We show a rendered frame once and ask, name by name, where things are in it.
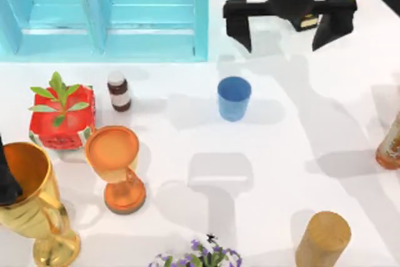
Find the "purple flower plant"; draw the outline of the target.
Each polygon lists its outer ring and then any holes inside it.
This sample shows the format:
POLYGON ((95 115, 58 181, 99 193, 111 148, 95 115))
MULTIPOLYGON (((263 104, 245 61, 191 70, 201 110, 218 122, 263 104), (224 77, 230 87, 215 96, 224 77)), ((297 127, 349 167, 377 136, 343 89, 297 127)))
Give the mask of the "purple flower plant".
POLYGON ((193 239, 191 250, 179 256, 159 253, 147 267, 243 267, 241 255, 232 248, 224 248, 217 237, 208 233, 206 239, 193 239))

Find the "brown bottle with white cap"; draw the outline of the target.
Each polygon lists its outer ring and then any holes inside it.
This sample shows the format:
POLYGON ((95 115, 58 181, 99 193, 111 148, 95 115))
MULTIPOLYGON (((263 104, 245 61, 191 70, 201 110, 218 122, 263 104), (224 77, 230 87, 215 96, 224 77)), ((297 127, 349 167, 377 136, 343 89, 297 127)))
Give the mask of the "brown bottle with white cap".
POLYGON ((120 71, 113 71, 107 77, 107 88, 112 107, 117 112, 125 112, 131 107, 128 81, 120 71))

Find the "orange bottle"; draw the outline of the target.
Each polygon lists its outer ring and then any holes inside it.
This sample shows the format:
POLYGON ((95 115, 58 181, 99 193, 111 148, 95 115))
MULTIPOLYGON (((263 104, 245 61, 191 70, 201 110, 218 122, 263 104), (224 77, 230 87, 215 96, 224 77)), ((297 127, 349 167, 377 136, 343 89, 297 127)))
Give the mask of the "orange bottle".
POLYGON ((400 169, 400 112, 376 150, 376 161, 385 169, 400 169))

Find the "red plant pot with plant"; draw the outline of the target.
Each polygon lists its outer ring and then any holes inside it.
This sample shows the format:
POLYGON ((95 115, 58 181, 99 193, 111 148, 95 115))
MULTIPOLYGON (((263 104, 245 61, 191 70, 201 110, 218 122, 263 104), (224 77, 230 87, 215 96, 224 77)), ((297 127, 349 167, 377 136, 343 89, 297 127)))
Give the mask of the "red plant pot with plant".
POLYGON ((95 95, 92 86, 66 85, 55 71, 47 88, 32 87, 29 137, 40 147, 74 150, 83 147, 95 127, 95 95))

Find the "blue cup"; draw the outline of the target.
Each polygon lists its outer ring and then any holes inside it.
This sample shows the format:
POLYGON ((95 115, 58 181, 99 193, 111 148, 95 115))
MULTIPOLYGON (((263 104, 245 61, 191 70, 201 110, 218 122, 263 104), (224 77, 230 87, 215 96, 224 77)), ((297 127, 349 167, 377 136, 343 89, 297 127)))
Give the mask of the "blue cup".
POLYGON ((217 86, 218 108, 221 117, 230 122, 241 120, 247 110, 252 87, 239 76, 222 79, 217 86))

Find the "large gold trophy cup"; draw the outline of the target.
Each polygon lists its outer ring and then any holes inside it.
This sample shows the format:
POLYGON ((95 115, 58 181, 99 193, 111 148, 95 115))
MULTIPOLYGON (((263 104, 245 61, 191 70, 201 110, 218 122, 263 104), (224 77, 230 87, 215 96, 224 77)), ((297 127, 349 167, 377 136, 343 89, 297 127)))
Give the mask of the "large gold trophy cup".
POLYGON ((34 240, 37 267, 69 267, 80 253, 81 240, 71 229, 51 160, 28 142, 6 144, 4 152, 22 196, 14 204, 0 206, 0 224, 34 240))

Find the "orange trophy cup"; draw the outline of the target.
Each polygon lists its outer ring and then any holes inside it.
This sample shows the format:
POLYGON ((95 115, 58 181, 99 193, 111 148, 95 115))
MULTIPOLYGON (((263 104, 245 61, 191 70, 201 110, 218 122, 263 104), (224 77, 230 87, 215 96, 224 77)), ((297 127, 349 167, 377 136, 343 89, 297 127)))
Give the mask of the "orange trophy cup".
POLYGON ((124 126, 96 129, 86 141, 86 160, 106 182, 104 202, 113 213, 131 214, 145 202, 145 185, 136 174, 138 153, 138 137, 124 126))

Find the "light blue rack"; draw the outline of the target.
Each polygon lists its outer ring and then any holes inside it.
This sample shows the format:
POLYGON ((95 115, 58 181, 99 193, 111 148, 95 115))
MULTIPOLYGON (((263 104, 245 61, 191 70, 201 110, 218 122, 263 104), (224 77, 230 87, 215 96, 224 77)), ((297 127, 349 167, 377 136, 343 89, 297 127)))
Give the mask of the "light blue rack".
POLYGON ((208 1, 0 0, 0 61, 206 61, 208 1))

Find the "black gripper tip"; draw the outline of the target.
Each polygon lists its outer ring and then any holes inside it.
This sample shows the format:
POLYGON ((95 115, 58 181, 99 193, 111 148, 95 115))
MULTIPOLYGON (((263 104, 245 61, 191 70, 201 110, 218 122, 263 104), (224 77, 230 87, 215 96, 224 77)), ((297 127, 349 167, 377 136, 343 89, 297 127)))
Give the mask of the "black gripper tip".
POLYGON ((0 206, 9 206, 23 195, 23 189, 9 169, 0 135, 0 206))

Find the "wooden cylinder cup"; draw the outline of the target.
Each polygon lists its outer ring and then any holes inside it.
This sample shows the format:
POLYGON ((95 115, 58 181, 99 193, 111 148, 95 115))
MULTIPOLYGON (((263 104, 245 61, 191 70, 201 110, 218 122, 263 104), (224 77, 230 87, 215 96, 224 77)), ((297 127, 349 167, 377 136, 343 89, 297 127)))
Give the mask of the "wooden cylinder cup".
POLYGON ((295 252, 296 267, 334 267, 351 240, 348 222, 332 211, 312 216, 295 252))

